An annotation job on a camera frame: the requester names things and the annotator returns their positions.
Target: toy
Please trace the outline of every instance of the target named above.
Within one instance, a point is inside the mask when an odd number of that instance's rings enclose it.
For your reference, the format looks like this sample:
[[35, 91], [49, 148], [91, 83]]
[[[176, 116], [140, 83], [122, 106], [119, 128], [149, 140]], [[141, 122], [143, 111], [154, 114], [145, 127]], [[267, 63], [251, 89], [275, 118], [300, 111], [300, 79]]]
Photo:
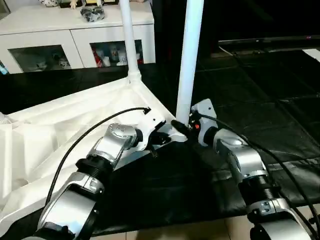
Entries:
[[46, 7], [56, 7], [58, 6], [58, 0], [39, 0], [42, 5]]
[[62, 57], [59, 59], [59, 65], [63, 69], [71, 69], [70, 64], [66, 57]]
[[119, 62], [116, 64], [117, 66], [128, 65], [126, 50], [119, 50], [118, 57], [119, 57]]

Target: shelf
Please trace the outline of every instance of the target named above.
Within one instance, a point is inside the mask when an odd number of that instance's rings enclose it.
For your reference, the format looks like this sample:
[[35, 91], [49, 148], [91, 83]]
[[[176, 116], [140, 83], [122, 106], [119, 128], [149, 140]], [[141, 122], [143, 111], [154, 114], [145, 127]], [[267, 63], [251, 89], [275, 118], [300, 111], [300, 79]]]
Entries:
[[[133, 25], [154, 24], [149, 1], [131, 2]], [[25, 6], [0, 20], [0, 35], [32, 33], [42, 31], [89, 29], [122, 26], [120, 5], [105, 5], [105, 19], [87, 22], [80, 14], [81, 8], [69, 9], [44, 7], [43, 5]]]

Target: black mat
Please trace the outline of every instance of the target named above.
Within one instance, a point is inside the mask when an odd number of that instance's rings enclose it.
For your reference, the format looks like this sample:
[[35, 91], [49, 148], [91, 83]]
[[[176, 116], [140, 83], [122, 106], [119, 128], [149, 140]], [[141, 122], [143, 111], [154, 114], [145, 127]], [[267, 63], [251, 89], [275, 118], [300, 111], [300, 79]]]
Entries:
[[[174, 114], [179, 68], [146, 64], [142, 80]], [[200, 60], [192, 103], [210, 98], [219, 119], [273, 151], [302, 184], [313, 203], [320, 202], [320, 63], [302, 51]], [[125, 67], [64, 70], [10, 75], [1, 88], [12, 101], [8, 114], [124, 77]], [[302, 197], [280, 166], [262, 156], [297, 206]], [[159, 158], [147, 155], [116, 171], [95, 234], [215, 220], [245, 214], [245, 204], [226, 162], [209, 148], [171, 143]], [[36, 212], [15, 223], [36, 224]], [[27, 236], [32, 228], [25, 229]]]

